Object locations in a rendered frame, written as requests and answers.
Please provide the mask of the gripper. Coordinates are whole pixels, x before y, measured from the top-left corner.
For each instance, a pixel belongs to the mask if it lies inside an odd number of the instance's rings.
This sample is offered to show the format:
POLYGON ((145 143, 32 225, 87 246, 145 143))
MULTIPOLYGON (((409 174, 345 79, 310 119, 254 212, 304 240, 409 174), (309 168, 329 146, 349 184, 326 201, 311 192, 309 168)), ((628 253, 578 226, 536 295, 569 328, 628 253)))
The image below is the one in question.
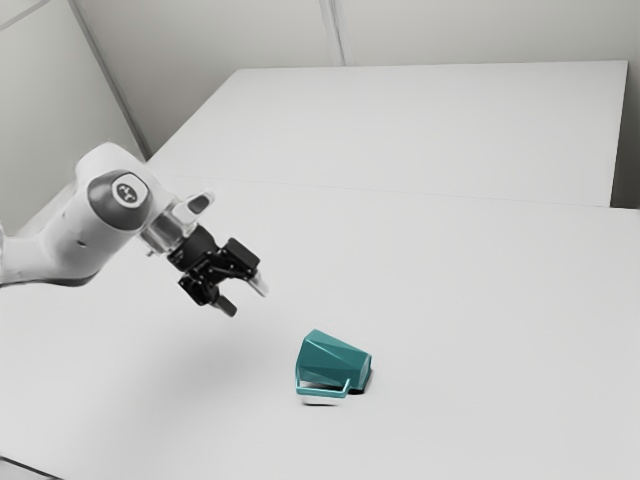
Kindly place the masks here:
POLYGON ((203 226, 197 226, 190 236, 167 256, 178 271, 185 273, 178 284, 199 306, 209 305, 234 317, 237 307, 226 298, 216 284, 237 279, 246 282, 260 296, 266 297, 269 287, 259 271, 260 258, 235 238, 218 247, 214 237, 203 226), (210 262, 212 282, 197 273, 186 273, 204 260, 210 262))

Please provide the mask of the teal faceted mug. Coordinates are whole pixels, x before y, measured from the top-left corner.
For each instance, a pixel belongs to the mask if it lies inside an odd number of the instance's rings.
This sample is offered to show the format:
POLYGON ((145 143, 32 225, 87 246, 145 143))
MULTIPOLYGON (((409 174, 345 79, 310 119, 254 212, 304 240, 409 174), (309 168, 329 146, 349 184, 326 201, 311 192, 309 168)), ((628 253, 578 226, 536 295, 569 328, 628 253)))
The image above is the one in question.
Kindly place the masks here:
POLYGON ((371 361, 368 352, 314 329, 304 337, 296 359, 296 393, 338 399, 363 393, 371 361))

